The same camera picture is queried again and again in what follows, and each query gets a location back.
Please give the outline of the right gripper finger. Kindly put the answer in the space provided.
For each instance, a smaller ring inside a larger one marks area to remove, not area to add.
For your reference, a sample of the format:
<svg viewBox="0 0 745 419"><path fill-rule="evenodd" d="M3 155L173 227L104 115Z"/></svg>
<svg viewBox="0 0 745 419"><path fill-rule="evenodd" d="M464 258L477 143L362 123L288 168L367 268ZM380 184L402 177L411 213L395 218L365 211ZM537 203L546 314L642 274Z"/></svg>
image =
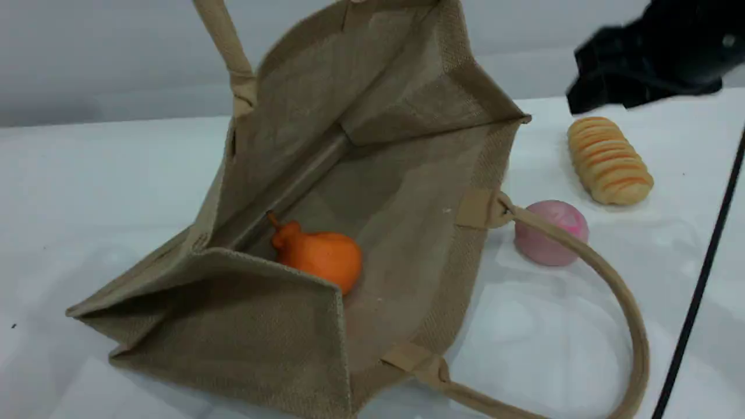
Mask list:
<svg viewBox="0 0 745 419"><path fill-rule="evenodd" d="M570 114L582 115L604 106L629 108L630 72L621 68L577 68L577 77L566 92Z"/></svg>
<svg viewBox="0 0 745 419"><path fill-rule="evenodd" d="M630 69L628 40L631 35L626 26L604 26L574 51L578 70Z"/></svg>

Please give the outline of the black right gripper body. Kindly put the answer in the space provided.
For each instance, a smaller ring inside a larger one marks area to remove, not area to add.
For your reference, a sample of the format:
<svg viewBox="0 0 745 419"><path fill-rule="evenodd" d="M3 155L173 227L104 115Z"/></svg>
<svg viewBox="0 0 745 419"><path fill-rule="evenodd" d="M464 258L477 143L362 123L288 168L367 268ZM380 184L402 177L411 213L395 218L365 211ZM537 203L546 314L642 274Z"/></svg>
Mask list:
<svg viewBox="0 0 745 419"><path fill-rule="evenodd" d="M626 22L635 43L632 109L676 96L717 93L743 64L743 1L651 1Z"/></svg>

